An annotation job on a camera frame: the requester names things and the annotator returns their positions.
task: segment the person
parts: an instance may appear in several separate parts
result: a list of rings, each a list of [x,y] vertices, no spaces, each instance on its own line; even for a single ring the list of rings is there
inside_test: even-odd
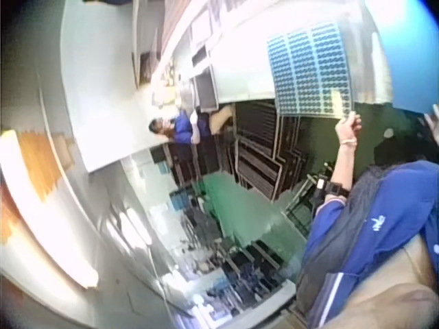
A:
[[[227,120],[233,117],[234,111],[233,105],[227,105],[211,116],[205,113],[198,115],[193,111],[189,117],[184,110],[181,110],[180,114],[172,120],[153,119],[149,129],[175,143],[198,144],[201,138],[218,134]]]
[[[313,220],[297,307],[308,328],[437,328],[439,166],[375,166],[353,187],[360,130],[354,112],[335,126],[339,188]]]

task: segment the blue shirt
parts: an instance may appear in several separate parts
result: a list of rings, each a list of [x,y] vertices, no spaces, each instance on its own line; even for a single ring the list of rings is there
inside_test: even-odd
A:
[[[201,115],[198,117],[197,126],[200,130],[200,137],[207,137],[211,135],[209,121]],[[192,124],[185,111],[181,111],[180,114],[175,118],[174,130],[174,141],[176,143],[191,144]]]
[[[338,273],[327,273],[324,286],[308,316],[317,328],[337,316],[355,287],[414,236],[424,239],[439,275],[439,166],[417,161],[403,164],[380,183],[358,240]],[[344,204],[332,201],[314,219],[304,258],[317,246],[341,214]]]

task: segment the worker with dark hair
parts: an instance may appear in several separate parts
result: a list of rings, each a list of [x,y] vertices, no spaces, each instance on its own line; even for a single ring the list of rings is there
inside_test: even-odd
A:
[[[190,117],[181,110],[174,119],[153,119],[149,129],[155,134],[166,136],[171,142],[198,144],[201,138],[218,134],[227,120],[233,117],[234,110],[234,106],[227,105],[210,116],[193,111]]]

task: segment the ceiling light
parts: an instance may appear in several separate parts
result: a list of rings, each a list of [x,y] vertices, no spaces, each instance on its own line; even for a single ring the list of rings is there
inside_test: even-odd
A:
[[[84,259],[63,211],[41,202],[29,178],[15,131],[0,141],[1,170],[26,224],[59,267],[84,288],[96,287],[99,276]]]
[[[145,241],[140,237],[139,233],[124,212],[119,213],[119,218],[121,219],[122,224],[122,234],[130,246],[132,248],[146,249]]]
[[[143,225],[137,213],[131,208],[127,209],[126,213],[128,215],[128,218],[131,220],[132,225],[137,230],[141,238],[145,241],[147,245],[151,245],[152,244],[151,236],[146,230],[145,226]]]

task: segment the factory floor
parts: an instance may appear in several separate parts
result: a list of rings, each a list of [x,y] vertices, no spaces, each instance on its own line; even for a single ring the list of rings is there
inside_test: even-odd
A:
[[[395,136],[411,134],[416,119],[391,105],[355,104],[355,110],[361,115],[363,125],[355,158],[355,175],[358,176],[374,163],[374,148],[384,139],[386,129],[392,128]],[[335,119],[302,120],[299,145],[309,154],[307,173],[317,172],[325,161],[335,161],[338,149],[336,123]],[[242,188],[231,175],[222,172],[205,176],[204,185],[225,236],[233,237],[241,245],[262,239],[287,262],[293,256],[301,258],[306,240],[282,215],[292,198],[291,191],[271,203],[257,191]]]

